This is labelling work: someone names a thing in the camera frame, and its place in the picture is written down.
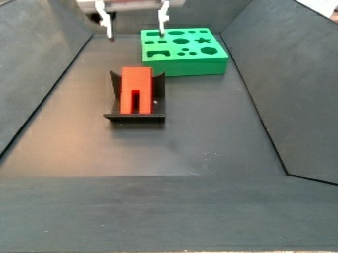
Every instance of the black holder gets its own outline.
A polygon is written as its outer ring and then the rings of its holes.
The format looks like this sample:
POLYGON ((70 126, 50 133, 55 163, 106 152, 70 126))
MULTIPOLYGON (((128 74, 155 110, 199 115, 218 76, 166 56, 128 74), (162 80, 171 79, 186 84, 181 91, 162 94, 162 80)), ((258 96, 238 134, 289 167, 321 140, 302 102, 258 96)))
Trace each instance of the black holder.
POLYGON ((104 114, 114 123, 163 123, 166 121, 166 74, 155 76, 153 79, 154 85, 154 112, 151 114, 139 114, 138 108, 136 113, 124 115, 120 114, 120 87, 122 87, 122 76, 112 71, 111 83, 115 95, 115 101, 112 104, 111 114, 104 114))

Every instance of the green foam block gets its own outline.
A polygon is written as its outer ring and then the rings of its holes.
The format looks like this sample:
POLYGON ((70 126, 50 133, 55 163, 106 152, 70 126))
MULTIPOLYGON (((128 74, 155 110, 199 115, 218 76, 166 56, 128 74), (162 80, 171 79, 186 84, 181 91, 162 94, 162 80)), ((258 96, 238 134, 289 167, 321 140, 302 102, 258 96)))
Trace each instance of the green foam block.
POLYGON ((229 55, 207 28, 142 30, 143 63, 167 76, 225 74, 229 55))

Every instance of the red rectangular block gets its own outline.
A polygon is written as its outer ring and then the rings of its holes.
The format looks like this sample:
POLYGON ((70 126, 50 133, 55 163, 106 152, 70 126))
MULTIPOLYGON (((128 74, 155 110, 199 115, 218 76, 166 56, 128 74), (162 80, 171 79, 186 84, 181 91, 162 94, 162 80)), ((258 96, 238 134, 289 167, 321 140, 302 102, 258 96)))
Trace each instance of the red rectangular block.
POLYGON ((151 67, 123 67, 120 87, 120 114, 135 113, 135 95, 140 96, 140 114, 153 113, 154 71, 151 67))

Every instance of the shape sorter hole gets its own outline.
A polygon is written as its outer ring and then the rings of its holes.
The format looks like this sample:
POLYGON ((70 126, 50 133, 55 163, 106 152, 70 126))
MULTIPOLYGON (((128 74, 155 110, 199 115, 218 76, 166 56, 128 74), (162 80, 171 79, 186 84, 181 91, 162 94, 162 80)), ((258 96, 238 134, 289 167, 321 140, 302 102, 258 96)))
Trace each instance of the shape sorter hole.
POLYGON ((198 40, 197 40, 198 43, 210 43, 210 39, 206 39, 203 37, 201 37, 198 40))
POLYGON ((218 53, 218 50, 213 47, 205 47, 202 50, 201 50, 202 53, 205 54, 209 54, 209 55, 214 55, 218 53))
POLYGON ((163 55, 165 57, 170 57, 169 51, 148 51, 147 56, 148 58, 153 58, 155 55, 163 55))
POLYGON ((147 36, 159 36, 161 32, 147 32, 147 36))
POLYGON ((181 36, 185 34, 185 32, 183 31, 170 31, 169 34, 173 36, 181 36))
POLYGON ((177 44, 189 44, 190 43, 190 41, 187 39, 183 39, 183 38, 174 39, 173 42, 177 43, 177 44))

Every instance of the circular hole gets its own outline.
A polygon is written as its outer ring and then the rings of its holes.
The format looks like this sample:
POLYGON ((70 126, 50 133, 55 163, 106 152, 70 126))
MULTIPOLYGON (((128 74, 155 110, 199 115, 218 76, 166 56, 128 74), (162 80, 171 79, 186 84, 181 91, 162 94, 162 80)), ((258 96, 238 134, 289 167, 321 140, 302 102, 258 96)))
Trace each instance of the circular hole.
POLYGON ((187 39, 179 38, 179 39, 174 39, 173 41, 177 44, 187 44, 190 43, 190 41, 187 39))
POLYGON ((218 50, 213 47, 206 47, 201 50, 201 52, 209 55, 214 55, 218 53, 218 50))

